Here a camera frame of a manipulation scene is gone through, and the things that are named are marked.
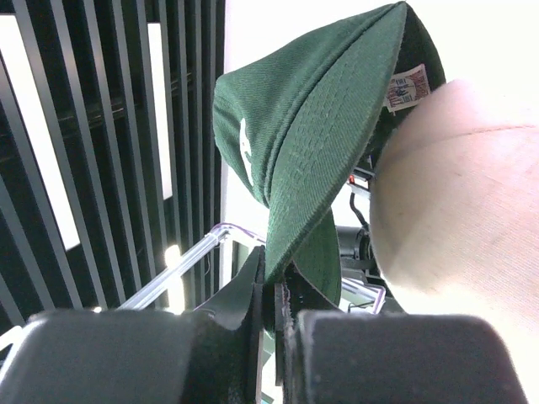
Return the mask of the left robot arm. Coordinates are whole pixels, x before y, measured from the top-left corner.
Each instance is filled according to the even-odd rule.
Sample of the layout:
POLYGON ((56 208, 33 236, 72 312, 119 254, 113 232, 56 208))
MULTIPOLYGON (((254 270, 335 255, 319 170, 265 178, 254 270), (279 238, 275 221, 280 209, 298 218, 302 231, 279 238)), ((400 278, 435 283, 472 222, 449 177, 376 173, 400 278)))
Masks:
POLYGON ((370 199, 371 180, 374 168, 368 163, 358 164, 349 175, 349 207, 359 223, 358 227, 337 227, 341 274, 346 279, 361 281, 363 284, 386 287, 380 275, 371 245, 370 225, 355 204, 357 197, 370 199))

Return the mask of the cream foam mannequin head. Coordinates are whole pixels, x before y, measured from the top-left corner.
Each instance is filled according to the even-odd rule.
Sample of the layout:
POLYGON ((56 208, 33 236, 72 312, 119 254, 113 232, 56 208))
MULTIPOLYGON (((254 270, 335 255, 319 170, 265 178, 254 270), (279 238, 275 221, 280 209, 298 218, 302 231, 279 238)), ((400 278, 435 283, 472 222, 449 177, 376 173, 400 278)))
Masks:
POLYGON ((382 153, 371 229, 406 311, 535 311, 537 105, 466 81, 433 92, 382 153))

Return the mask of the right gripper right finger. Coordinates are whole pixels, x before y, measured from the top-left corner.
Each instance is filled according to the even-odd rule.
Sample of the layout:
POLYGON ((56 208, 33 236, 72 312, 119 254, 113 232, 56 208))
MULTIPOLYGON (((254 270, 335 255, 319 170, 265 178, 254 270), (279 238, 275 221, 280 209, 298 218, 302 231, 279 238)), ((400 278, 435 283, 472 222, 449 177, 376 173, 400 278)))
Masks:
POLYGON ((499 335, 470 316, 344 313, 294 266, 275 285, 286 403, 523 403, 499 335))

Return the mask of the dark green cap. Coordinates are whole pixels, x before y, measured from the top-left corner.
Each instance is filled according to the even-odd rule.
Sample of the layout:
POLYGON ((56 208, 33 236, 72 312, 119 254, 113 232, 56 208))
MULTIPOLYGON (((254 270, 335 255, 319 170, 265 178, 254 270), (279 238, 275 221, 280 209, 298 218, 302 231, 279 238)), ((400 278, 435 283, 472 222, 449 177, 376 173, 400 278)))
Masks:
POLYGON ((405 2, 315 29, 217 80, 216 146, 269 210, 266 286, 294 264, 339 303, 331 205, 359 161, 445 80, 429 33, 405 2))

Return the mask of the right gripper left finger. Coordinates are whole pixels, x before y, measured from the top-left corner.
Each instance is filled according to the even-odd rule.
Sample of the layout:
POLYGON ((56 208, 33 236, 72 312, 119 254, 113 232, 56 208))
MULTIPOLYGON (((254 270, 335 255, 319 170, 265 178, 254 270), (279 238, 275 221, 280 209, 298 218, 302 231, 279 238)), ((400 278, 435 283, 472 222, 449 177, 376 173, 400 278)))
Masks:
POLYGON ((193 311, 50 311, 1 370, 4 403, 258 403, 265 251, 193 311))

